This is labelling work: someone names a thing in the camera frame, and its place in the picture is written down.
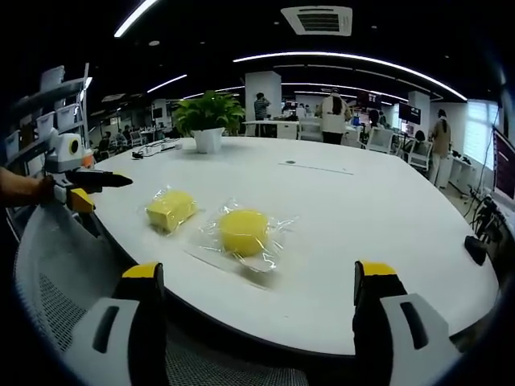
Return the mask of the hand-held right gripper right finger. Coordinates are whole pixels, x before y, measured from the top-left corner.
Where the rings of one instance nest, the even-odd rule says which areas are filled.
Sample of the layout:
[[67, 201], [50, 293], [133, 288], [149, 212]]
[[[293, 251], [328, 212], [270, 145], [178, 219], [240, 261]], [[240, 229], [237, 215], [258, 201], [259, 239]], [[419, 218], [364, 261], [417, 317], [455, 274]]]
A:
[[363, 385], [433, 385], [461, 354], [445, 319], [385, 263], [356, 261], [352, 319]]

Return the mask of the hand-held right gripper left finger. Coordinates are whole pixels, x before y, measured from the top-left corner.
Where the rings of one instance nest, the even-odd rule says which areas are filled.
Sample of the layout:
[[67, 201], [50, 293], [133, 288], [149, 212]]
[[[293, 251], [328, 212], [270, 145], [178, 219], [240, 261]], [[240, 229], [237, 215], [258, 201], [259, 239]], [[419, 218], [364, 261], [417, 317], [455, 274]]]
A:
[[166, 385], [163, 265], [125, 271], [72, 330], [64, 363], [82, 385]]

